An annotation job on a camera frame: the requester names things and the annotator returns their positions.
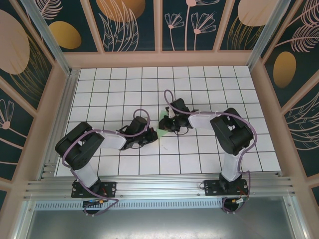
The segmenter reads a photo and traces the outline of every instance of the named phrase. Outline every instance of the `white grid mat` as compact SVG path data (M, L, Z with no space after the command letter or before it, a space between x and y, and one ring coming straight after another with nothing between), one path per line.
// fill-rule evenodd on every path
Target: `white grid mat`
M160 112L167 106L166 89L176 99L183 98L190 110L235 108L258 134L257 145L245 154L242 169L280 171L247 66L82 69L66 132L81 121L93 128L117 130L130 124L139 108L149 112L156 129ZM56 176L70 176L60 161ZM98 150L90 163L99 176L217 173L223 165L223 149L214 131L190 129L184 136L167 133L141 149Z

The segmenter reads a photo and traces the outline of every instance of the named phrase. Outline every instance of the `metal plate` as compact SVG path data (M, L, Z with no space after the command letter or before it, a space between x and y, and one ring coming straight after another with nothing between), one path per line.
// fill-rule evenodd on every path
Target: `metal plate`
M116 192L116 182L102 182L101 188L97 194L113 198ZM71 198L96 198L91 193L86 191L79 182L74 182L72 184Z
M233 190L229 190L229 193L226 193L221 186L219 185L219 180L205 180L204 189L206 196L227 196L227 195L238 195L240 196L239 187L245 194L248 194L247 181L245 179L238 180L236 185L233 187Z

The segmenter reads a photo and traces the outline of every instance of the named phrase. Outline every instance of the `purple cable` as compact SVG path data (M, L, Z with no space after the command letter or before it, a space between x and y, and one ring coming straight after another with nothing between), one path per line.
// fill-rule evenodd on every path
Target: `purple cable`
M119 133L119 132L114 132L114 131L110 131L110 130L106 130L106 129L103 129L103 130L102 130L102 129L92 129L92 130L90 130L90 131L87 131L86 133L84 133L84 134L81 135L80 137L78 137L78 138L70 145L70 147L65 151L65 153L64 153L64 155L63 155L63 157L62 157L62 165L70 169L70 171L71 171L71 173L73 174L73 176L76 178L76 180L82 185L82 187L83 187L86 191L88 191L90 194L92 194L93 196L95 196L95 197L97 197L97 198L115 201L115 202L112 203L110 206L108 206L106 209L104 209L104 210L102 210L102 211L99 211L99 212L97 212L97 213L95 213L95 214L88 214L88 213L86 212L86 209L87 209L87 207L89 206L89 205L87 205L87 206L84 208L84 212L86 213L87 216L93 217L93 216L101 215L101 214L103 214L104 212L106 212L110 207L112 207L112 206L114 206L115 204L117 204L117 203L119 202L119 200L116 199L116 198L103 197L103 196L101 196L101 195L98 195L98 194L96 194L96 193L93 193L90 189L88 189L88 188L83 184L83 182L82 182L82 181L79 179L79 177L75 174L74 170L73 170L69 165L67 165L67 164L65 163L65 158L66 158L66 156L68 155L68 153L71 151L71 149L72 149L81 139L83 139L85 136L87 136L88 134L91 134L91 133L93 133L93 132L111 133L111 134L117 134L117 135L120 135L120 136L123 136L123 137L136 137L136 136L141 135L142 133L144 133L145 131L147 131L148 127L150 126L151 119L150 119L149 113L148 113L146 110L143 110L143 109L137 109L137 110L135 110L134 113L133 113L133 118L135 118L135 113L136 113L137 111L143 111L143 112L145 112L146 115L147 115L147 118L148 118L148 119L147 119L147 124L146 124L146 126L144 127L144 129L143 129L141 132L136 133L136 134L129 135L129 134L122 134L122 133Z
M166 101L166 103L168 104L169 107L171 107L173 110L177 111L177 112L180 112L182 114L186 114L186 115L199 115L199 114L207 114L207 115L223 115L223 116L230 116L230 117L233 117L233 118L236 118L242 122L244 122L250 129L251 131L253 132L254 134L254 142L252 143L251 146L249 146L248 148L246 148L245 150L242 151L240 157L239 157L239 160L238 160L238 167L237 167L237 170L238 172L240 172L240 165L241 165L241 162L243 160L243 156L244 154L249 151L250 149L252 149L256 143L257 143L257 132L256 130L254 129L254 127L249 123L247 122L246 120L244 120L243 118L237 116L237 115L233 115L233 114L230 114L230 113L225 113L225 112L185 112L185 111L181 111L177 108L175 108L174 106L172 106L169 101L167 100L167 97L166 97L166 93L169 92L170 95L171 95L171 98L172 98L172 101L174 100L174 96L173 96L173 93L172 91L170 90L165 90L164 91L164 99ZM248 181L249 181L249 186L248 186L248 195L247 197L249 198L249 195L250 195L250 171L246 171L246 172L240 172L241 174L248 174ZM224 212L230 212L230 210L228 210L227 208L224 207L224 204L225 204L225 201L226 201L227 197L225 197L223 199L223 202L222 202L222 209Z

